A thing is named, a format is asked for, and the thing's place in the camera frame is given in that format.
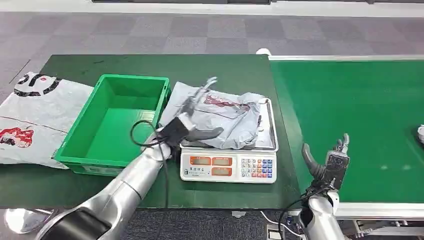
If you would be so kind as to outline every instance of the weighing scale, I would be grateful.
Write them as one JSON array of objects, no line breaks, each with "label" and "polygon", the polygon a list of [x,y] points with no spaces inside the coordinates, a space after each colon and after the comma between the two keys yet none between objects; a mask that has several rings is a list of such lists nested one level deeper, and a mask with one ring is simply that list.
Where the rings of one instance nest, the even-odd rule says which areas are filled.
[{"label": "weighing scale", "polygon": [[183,141],[179,175],[184,181],[272,184],[277,179],[278,140],[273,106],[260,103],[258,137],[242,149],[218,149],[201,142]]}]

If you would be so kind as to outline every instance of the plastic bag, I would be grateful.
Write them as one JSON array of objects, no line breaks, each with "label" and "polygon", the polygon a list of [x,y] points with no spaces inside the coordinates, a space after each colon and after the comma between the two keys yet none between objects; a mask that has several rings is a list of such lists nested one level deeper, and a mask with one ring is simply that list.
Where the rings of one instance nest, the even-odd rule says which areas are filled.
[{"label": "plastic bag", "polygon": [[[159,123],[165,126],[175,118],[186,98],[197,89],[177,82]],[[203,95],[192,116],[196,128],[212,130],[222,127],[224,131],[216,138],[200,142],[219,149],[241,149],[255,143],[260,116],[259,100],[263,98],[256,93],[239,96],[213,90]]]},{"label": "plastic bag", "polygon": [[29,72],[0,105],[0,164],[67,169],[52,159],[93,88]]}]

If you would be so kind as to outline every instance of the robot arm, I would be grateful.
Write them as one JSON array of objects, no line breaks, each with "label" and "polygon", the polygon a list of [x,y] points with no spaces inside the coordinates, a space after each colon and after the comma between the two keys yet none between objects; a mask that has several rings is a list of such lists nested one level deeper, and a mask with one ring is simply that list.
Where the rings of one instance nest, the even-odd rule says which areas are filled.
[{"label": "robot arm", "polygon": [[335,213],[339,204],[337,191],[349,165],[347,155],[349,136],[343,136],[337,146],[328,151],[325,165],[318,164],[305,143],[302,155],[308,166],[313,181],[306,190],[306,198],[302,202],[300,221],[308,240],[344,240],[345,236],[336,220]]}]

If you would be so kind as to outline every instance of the green bin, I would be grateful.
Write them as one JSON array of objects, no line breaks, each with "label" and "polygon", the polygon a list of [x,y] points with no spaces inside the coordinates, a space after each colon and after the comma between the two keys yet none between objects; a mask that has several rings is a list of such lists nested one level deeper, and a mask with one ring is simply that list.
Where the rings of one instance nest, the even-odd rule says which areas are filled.
[{"label": "green bin", "polygon": [[[166,77],[102,75],[54,158],[77,174],[118,175],[140,155],[131,127],[156,126],[170,93]],[[134,138],[143,143],[152,132],[140,124]]]}]

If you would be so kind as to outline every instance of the floor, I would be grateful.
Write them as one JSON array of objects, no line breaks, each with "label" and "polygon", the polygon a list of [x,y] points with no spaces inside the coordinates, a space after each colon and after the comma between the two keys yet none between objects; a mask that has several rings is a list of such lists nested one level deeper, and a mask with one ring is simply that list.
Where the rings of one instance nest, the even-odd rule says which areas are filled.
[{"label": "floor", "polygon": [[[254,54],[259,48],[273,55],[424,54],[424,18],[0,12],[0,102],[52,54]],[[229,211],[139,211],[122,239],[264,239],[265,224],[259,212],[236,219]],[[0,240],[33,237],[0,227]]]}]

